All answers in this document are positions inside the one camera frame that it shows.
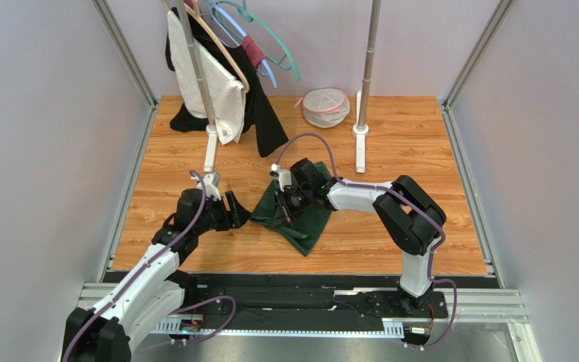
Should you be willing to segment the dark green cloth napkin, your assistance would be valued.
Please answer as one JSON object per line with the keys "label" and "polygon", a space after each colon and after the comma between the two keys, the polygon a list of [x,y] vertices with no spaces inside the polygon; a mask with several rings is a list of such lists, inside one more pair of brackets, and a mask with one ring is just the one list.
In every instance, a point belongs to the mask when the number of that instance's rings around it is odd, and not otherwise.
{"label": "dark green cloth napkin", "polygon": [[278,184],[273,180],[256,205],[250,220],[280,234],[303,256],[307,256],[323,233],[333,212],[326,192],[331,189],[334,179],[323,162],[315,164],[307,158],[297,161],[289,171],[293,181],[291,186],[308,186],[316,189],[314,203],[303,210],[302,215],[291,224],[276,224],[275,191],[278,190]]}

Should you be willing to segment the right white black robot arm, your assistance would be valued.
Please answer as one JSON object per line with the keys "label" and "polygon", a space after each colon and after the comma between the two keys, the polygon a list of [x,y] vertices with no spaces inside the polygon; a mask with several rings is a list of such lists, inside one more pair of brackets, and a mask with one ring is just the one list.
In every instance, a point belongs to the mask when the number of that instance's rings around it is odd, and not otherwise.
{"label": "right white black robot arm", "polygon": [[431,254],[443,236],[446,215],[414,179],[405,175],[386,183],[327,179],[307,158],[289,170],[273,164],[270,176],[278,184],[271,227],[292,225],[310,208],[375,214],[402,251],[401,290],[412,299],[431,293]]}

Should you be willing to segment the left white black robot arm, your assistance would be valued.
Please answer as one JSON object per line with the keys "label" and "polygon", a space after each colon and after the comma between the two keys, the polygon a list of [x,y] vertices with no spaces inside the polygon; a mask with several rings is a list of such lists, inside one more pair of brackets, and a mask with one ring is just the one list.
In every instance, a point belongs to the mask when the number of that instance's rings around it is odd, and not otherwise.
{"label": "left white black robot arm", "polygon": [[199,237],[244,226],[252,216],[231,191],[182,192],[176,211],[156,231],[140,262],[89,309],[67,317],[64,361],[129,361],[145,337],[175,310],[194,311],[198,280],[179,267]]}

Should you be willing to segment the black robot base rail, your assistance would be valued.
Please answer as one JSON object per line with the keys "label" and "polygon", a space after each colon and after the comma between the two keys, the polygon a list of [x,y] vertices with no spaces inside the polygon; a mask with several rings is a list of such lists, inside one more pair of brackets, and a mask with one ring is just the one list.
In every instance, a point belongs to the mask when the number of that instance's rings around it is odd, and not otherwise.
{"label": "black robot base rail", "polygon": [[397,276],[190,274],[199,302],[228,296],[191,311],[204,330],[378,332],[385,318],[430,320],[449,316],[452,295],[435,287],[426,301],[406,301]]}

